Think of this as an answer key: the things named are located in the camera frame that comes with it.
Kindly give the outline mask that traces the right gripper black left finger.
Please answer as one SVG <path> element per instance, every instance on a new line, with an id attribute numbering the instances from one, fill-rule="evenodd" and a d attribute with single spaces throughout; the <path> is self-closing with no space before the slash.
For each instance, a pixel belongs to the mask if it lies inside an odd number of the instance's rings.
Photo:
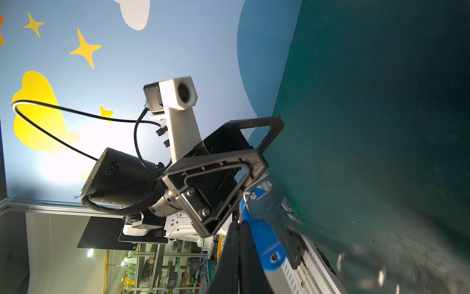
<path id="1" fill-rule="evenodd" d="M 239 292 L 240 236 L 239 224 L 232 222 L 226 236 L 221 259 L 209 286 L 209 294 L 237 294 Z"/>

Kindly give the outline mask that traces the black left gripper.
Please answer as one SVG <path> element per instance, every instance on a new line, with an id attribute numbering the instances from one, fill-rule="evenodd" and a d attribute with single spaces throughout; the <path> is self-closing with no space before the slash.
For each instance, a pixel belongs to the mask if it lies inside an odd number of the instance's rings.
<path id="1" fill-rule="evenodd" d="M 257 149 L 242 129 L 269 126 Z M 215 235 L 231 216 L 243 191 L 268 168 L 263 153 L 284 128 L 280 116 L 232 120 L 200 142 L 162 176 L 202 238 Z"/>

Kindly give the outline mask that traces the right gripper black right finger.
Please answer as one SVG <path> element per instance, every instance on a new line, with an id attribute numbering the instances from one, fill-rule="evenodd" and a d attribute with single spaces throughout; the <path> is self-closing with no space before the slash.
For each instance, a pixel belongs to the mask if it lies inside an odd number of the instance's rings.
<path id="1" fill-rule="evenodd" d="M 240 236 L 240 262 L 239 277 L 242 294 L 272 294 L 274 293 L 264 274 L 259 259 L 257 247 L 247 221 L 239 226 Z"/>

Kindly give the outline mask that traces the blue key tag with key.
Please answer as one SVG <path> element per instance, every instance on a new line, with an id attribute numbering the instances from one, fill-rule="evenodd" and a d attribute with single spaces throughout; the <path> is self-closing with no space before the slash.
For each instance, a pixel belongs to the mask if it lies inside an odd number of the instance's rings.
<path id="1" fill-rule="evenodd" d="M 304 254 L 299 234 L 291 230 L 296 221 L 282 207 L 284 199 L 280 184 L 269 174 L 242 193 L 239 205 L 241 219 L 250 226 L 265 271 L 280 268 L 284 261 L 288 261 L 295 270 Z"/>

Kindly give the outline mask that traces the grey ring-shaped metal plate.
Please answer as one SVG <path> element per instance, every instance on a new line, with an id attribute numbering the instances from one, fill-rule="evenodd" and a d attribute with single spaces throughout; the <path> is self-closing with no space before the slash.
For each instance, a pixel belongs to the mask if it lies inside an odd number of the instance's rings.
<path id="1" fill-rule="evenodd" d="M 395 292 L 409 289 L 426 292 L 425 281 L 413 271 L 413 276 L 393 269 L 375 252 L 363 247 L 353 247 L 341 251 L 335 267 L 340 279 L 352 284 L 357 289 L 372 290 L 384 287 L 388 282 L 395 284 Z"/>

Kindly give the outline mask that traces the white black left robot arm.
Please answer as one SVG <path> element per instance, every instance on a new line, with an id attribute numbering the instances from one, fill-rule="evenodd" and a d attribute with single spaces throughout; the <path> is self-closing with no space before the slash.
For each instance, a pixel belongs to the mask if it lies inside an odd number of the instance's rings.
<path id="1" fill-rule="evenodd" d="M 199 236 L 213 236 L 267 170 L 263 153 L 283 127 L 278 116 L 229 121 L 170 167 L 155 171 L 107 148 L 82 188 L 81 203 L 124 218 L 140 235 L 184 212 Z"/>

